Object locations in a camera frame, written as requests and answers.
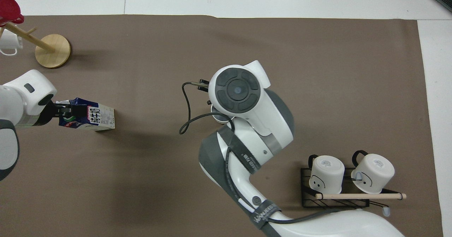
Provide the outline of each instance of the white table surface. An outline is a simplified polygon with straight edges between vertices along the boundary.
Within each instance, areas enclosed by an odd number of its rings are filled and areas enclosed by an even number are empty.
[[[434,0],[16,0],[23,15],[202,14],[215,17],[413,19],[427,87],[444,236],[452,237],[452,13]]]

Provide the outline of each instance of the black mug handle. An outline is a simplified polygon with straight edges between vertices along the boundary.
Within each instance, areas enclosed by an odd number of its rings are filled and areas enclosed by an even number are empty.
[[[308,167],[309,167],[310,170],[312,170],[312,161],[313,161],[314,158],[316,158],[316,157],[318,157],[318,156],[315,155],[315,154],[312,154],[312,155],[309,156],[309,159],[308,159]]]
[[[352,163],[353,163],[353,165],[355,167],[358,166],[358,162],[356,161],[356,157],[358,157],[359,154],[368,155],[368,153],[363,151],[363,150],[357,150],[352,156]]]

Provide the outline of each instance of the printed logo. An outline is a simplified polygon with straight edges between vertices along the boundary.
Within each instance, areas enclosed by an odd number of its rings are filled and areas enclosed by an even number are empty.
[[[261,213],[255,212],[257,216],[253,218],[254,222],[259,223],[262,219],[267,220],[267,218],[270,216],[268,215],[269,212],[271,212],[275,208],[275,204],[268,205]]]
[[[258,170],[256,164],[253,162],[253,160],[251,160],[251,158],[248,155],[242,154],[241,156],[250,164],[254,171]]]
[[[323,166],[327,166],[327,167],[330,167],[330,166],[331,166],[331,162],[330,162],[329,160],[322,160],[320,163],[321,163]]]
[[[373,160],[373,163],[374,163],[376,166],[378,166],[379,168],[383,168],[383,167],[385,166],[384,163],[381,162],[381,160],[378,160],[378,159],[374,159],[374,160]]]

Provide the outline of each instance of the black wire rack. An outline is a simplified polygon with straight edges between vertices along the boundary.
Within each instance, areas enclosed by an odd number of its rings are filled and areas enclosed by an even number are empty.
[[[379,206],[382,208],[389,208],[388,205],[384,203],[378,203],[372,201],[370,199],[366,199],[366,195],[361,190],[359,190],[355,184],[353,184],[352,179],[350,178],[351,172],[355,168],[345,168],[344,172],[344,181],[342,182],[342,192],[341,195],[347,196],[350,194],[360,194],[357,199],[328,199],[324,198],[321,192],[313,190],[309,187],[309,179],[310,179],[310,169],[309,168],[301,168],[300,176],[301,176],[301,192],[302,192],[302,206],[304,208],[366,208],[370,205]],[[393,191],[390,189],[383,189],[380,194],[382,197],[384,194],[399,194],[394,197],[399,197],[399,200],[405,198],[406,195],[397,191]]]

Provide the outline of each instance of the black cable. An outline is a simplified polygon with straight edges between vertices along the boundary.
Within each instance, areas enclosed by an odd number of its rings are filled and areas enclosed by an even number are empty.
[[[195,82],[184,82],[184,83],[182,84],[182,93],[184,94],[185,100],[187,101],[187,108],[188,108],[188,110],[189,110],[189,119],[188,119],[188,121],[187,121],[186,123],[184,123],[184,125],[182,125],[181,128],[179,129],[179,134],[181,134],[181,135],[184,134],[184,133],[187,131],[187,129],[189,129],[190,123],[192,123],[193,121],[198,120],[198,119],[200,119],[200,118],[204,118],[204,117],[206,117],[206,116],[211,116],[211,115],[219,115],[219,116],[225,117],[225,118],[229,121],[229,123],[231,124],[231,130],[234,132],[235,129],[236,129],[235,126],[234,126],[234,123],[232,122],[231,118],[229,118],[229,116],[227,116],[227,115],[224,114],[224,113],[206,113],[206,114],[202,114],[202,115],[199,115],[199,116],[197,116],[197,117],[191,119],[191,113],[192,113],[192,110],[191,110],[191,107],[190,107],[189,98],[187,97],[187,93],[185,92],[185,86],[188,85],[188,84],[194,85],[194,86],[202,85],[202,84],[195,83]]]
[[[198,116],[196,116],[195,118],[189,119],[186,123],[184,123],[184,124],[181,126],[181,128],[179,129],[179,134],[181,134],[181,135],[184,134],[184,133],[187,131],[187,129],[188,129],[190,123],[192,123],[193,121],[199,120],[200,118],[204,118],[204,117],[207,117],[207,116],[212,116],[212,115],[220,115],[220,116],[223,116],[223,117],[227,118],[227,120],[228,120],[229,123],[231,124],[231,130],[232,130],[232,132],[235,131],[236,128],[235,128],[235,126],[234,126],[234,123],[232,122],[232,119],[229,118],[229,116],[227,116],[226,114],[224,114],[224,113],[205,113],[205,114],[202,114],[202,115],[198,115]]]
[[[271,223],[275,223],[275,224],[293,224],[293,223],[298,223],[298,222],[302,222],[302,221],[306,221],[312,218],[316,218],[325,214],[329,214],[329,213],[334,213],[334,212],[339,212],[341,210],[339,209],[328,209],[328,210],[323,210],[323,211],[319,211],[317,213],[305,216],[305,217],[301,217],[301,218],[295,218],[295,219],[289,219],[289,220],[276,220],[273,218],[268,218],[267,221],[271,222]]]
[[[250,206],[251,208],[254,208],[253,205],[247,199],[245,199],[244,196],[242,195],[242,193],[240,193],[240,191],[237,189],[237,186],[234,184],[234,181],[232,181],[231,174],[229,173],[229,154],[232,151],[231,148],[229,147],[229,145],[230,145],[231,141],[228,144],[228,149],[226,151],[226,158],[225,158],[226,181],[237,200],[242,199],[248,206]]]
[[[187,85],[187,84],[191,84],[192,82],[184,82],[183,84],[182,84],[182,93],[184,94],[184,97],[185,97],[185,100],[187,101],[187,107],[188,107],[188,109],[189,109],[189,120],[190,120],[190,118],[191,118],[191,108],[190,108],[190,102],[189,102],[189,98],[187,97],[187,93],[185,92],[185,86]],[[179,134],[183,134],[183,133],[185,133],[186,131],[187,131],[187,129],[189,128],[189,125],[190,125],[190,123],[189,124],[187,124],[187,127],[185,128],[185,130],[184,131],[182,131],[181,132],[181,130],[182,130],[182,128],[181,129],[179,129]]]

